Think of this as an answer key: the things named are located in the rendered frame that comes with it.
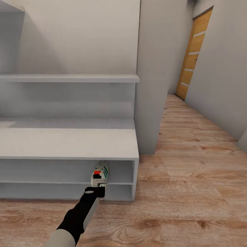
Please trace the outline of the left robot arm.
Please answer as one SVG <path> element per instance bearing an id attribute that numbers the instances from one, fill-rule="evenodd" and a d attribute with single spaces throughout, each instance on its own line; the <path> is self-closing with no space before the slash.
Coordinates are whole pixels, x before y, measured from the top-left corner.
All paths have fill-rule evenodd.
<path id="1" fill-rule="evenodd" d="M 105 187 L 98 184 L 108 182 L 108 179 L 94 179 L 92 187 L 86 188 L 80 202 L 67 212 L 63 222 L 43 247 L 75 247 L 98 207 L 99 198 L 105 197 Z"/>

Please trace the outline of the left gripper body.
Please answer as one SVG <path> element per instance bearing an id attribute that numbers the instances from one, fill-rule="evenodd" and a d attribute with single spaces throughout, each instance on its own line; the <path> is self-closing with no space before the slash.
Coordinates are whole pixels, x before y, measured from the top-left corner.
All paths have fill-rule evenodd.
<path id="1" fill-rule="evenodd" d="M 104 198 L 105 197 L 105 187 L 87 187 L 86 191 L 88 190 L 96 190 L 98 192 L 98 197 L 99 198 Z"/>

